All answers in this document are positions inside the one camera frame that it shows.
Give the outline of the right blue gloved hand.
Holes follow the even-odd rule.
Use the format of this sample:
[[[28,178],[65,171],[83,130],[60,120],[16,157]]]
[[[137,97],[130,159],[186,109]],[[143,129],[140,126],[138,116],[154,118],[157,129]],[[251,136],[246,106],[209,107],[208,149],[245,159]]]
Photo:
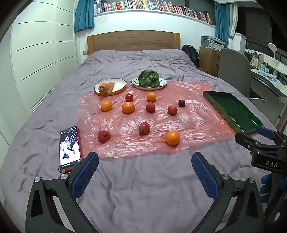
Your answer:
[[[260,200],[262,203],[267,203],[269,200],[269,196],[272,188],[272,174],[264,175],[261,178],[262,187],[259,192],[261,194]]]

